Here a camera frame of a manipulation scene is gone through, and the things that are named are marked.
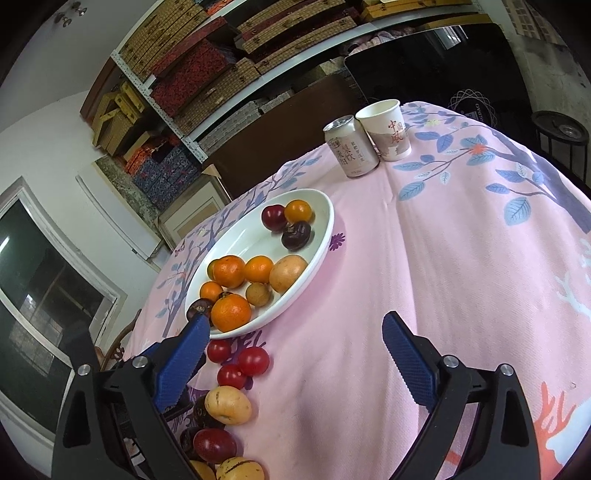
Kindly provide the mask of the red cherry tomato front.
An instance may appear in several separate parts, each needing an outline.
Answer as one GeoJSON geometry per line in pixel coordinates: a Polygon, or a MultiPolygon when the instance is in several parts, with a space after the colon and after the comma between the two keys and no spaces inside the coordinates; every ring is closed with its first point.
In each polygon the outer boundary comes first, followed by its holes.
{"type": "Polygon", "coordinates": [[[238,368],[243,375],[256,377],[270,367],[270,355],[262,347],[249,347],[238,355],[238,368]]]}

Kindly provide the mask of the large orange mandarin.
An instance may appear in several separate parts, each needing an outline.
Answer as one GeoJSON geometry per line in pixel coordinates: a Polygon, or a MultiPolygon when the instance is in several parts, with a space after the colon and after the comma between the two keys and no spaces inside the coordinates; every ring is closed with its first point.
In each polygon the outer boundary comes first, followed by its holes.
{"type": "Polygon", "coordinates": [[[211,322],[222,333],[245,326],[252,319],[252,307],[242,296],[225,293],[211,309],[211,322]]]}

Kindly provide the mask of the yellow peach fruit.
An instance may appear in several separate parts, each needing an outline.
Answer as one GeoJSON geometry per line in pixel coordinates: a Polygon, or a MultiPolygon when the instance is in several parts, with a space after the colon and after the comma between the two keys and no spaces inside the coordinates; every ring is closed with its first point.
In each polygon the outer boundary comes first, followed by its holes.
{"type": "Polygon", "coordinates": [[[270,271],[270,287],[277,293],[286,293],[307,267],[308,262],[300,255],[284,256],[270,271]]]}

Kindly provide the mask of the dark passion fruit top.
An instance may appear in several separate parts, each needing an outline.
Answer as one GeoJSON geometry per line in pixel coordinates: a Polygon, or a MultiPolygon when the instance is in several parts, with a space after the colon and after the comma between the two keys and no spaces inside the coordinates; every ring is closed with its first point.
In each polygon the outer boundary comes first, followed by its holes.
{"type": "Polygon", "coordinates": [[[311,225],[307,221],[297,221],[287,226],[281,235],[281,244],[288,251],[304,248],[311,238],[311,225]]]}

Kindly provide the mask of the yellow orange tomato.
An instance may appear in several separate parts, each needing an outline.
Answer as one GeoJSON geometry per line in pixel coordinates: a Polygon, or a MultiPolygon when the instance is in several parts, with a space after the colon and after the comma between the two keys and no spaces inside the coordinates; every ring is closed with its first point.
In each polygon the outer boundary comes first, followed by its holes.
{"type": "Polygon", "coordinates": [[[314,218],[314,211],[311,209],[311,205],[301,199],[288,202],[284,206],[283,214],[290,224],[296,224],[301,221],[310,223],[312,218],[314,218]]]}

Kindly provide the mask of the window left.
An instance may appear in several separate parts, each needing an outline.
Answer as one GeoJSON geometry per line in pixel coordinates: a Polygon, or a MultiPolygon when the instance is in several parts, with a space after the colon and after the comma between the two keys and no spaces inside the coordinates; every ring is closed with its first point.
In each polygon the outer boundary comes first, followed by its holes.
{"type": "Polygon", "coordinates": [[[2,408],[53,441],[73,377],[68,328],[81,323],[97,339],[126,298],[15,180],[1,194],[2,408]]]}

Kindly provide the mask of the pink deer print tablecloth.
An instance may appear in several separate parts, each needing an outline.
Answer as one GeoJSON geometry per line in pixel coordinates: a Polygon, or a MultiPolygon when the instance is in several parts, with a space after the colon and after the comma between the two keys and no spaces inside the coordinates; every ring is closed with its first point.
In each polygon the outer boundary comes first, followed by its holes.
{"type": "Polygon", "coordinates": [[[335,206],[329,252],[289,310],[233,342],[260,346],[256,419],[235,430],[271,479],[386,479],[418,435],[382,339],[397,311],[467,366],[512,365],[552,479],[590,426],[590,201],[552,164],[485,125],[406,104],[412,153],[358,179],[327,146],[288,162],[192,230],[162,268],[126,348],[185,325],[192,275],[238,218],[284,191],[335,206]]]}

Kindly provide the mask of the white oval plate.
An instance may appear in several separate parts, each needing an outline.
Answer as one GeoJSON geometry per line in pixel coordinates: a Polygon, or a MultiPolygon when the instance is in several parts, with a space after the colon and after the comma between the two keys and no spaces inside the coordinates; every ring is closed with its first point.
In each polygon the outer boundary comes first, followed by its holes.
{"type": "Polygon", "coordinates": [[[329,251],[335,207],[322,191],[300,189],[264,202],[212,246],[188,287],[185,306],[213,303],[212,340],[276,320],[311,284],[329,251]]]}

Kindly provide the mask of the framed picture leaning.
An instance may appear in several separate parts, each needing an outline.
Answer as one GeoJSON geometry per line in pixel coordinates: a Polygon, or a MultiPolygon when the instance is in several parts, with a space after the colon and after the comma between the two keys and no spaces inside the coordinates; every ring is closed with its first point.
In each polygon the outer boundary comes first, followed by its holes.
{"type": "Polygon", "coordinates": [[[173,250],[188,233],[230,201],[221,178],[202,174],[158,217],[156,227],[173,250]]]}

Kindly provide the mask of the black round stool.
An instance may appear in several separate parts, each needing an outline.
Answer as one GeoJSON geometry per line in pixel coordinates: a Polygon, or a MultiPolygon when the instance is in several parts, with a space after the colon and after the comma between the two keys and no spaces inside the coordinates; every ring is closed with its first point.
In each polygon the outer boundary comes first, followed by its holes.
{"type": "Polygon", "coordinates": [[[544,155],[586,185],[589,174],[588,130],[574,118],[555,111],[536,111],[532,121],[544,155]]]}

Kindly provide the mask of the white metal shelf unit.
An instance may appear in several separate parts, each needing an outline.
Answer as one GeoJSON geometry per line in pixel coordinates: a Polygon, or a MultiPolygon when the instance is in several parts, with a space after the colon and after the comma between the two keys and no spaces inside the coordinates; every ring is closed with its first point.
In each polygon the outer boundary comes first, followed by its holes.
{"type": "Polygon", "coordinates": [[[211,111],[208,111],[204,120],[201,122],[193,121],[187,133],[181,131],[178,124],[180,119],[169,117],[151,97],[151,86],[154,83],[152,79],[142,82],[131,71],[118,52],[113,51],[110,54],[110,58],[121,70],[126,79],[138,90],[140,96],[147,101],[161,120],[180,139],[182,144],[199,162],[203,163],[207,160],[207,154],[199,145],[198,140],[204,137],[205,132],[229,114],[240,102],[245,101],[249,96],[252,96],[264,86],[270,84],[271,81],[279,78],[298,65],[332,48],[339,47],[346,42],[385,30],[389,27],[417,20],[428,20],[438,15],[471,14],[474,11],[475,8],[471,1],[416,1],[404,3],[398,7],[394,7],[389,3],[378,5],[375,7],[374,12],[363,14],[363,20],[365,22],[358,26],[354,26],[351,21],[346,19],[332,22],[320,29],[322,34],[329,34],[325,38],[322,38],[321,41],[315,39],[315,33],[308,34],[291,42],[280,53],[274,54],[270,60],[266,59],[256,63],[256,77],[249,77],[245,81],[242,81],[242,90],[239,90],[238,93],[214,102],[211,111]]]}

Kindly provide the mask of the pink drink can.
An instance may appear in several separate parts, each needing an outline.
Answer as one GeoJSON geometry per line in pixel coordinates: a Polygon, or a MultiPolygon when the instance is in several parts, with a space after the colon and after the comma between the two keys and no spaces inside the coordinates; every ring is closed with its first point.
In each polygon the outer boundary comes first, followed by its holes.
{"type": "Polygon", "coordinates": [[[346,177],[360,178],[375,170],[380,159],[370,138],[354,115],[335,119],[322,129],[325,143],[344,170],[346,177]]]}

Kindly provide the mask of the white paper cup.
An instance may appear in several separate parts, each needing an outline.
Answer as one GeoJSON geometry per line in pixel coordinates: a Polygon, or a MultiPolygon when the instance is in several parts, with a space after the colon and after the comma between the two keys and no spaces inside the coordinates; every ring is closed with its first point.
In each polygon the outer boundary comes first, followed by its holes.
{"type": "Polygon", "coordinates": [[[390,99],[370,104],[356,112],[355,117],[384,161],[399,161],[412,153],[399,100],[390,99]]]}

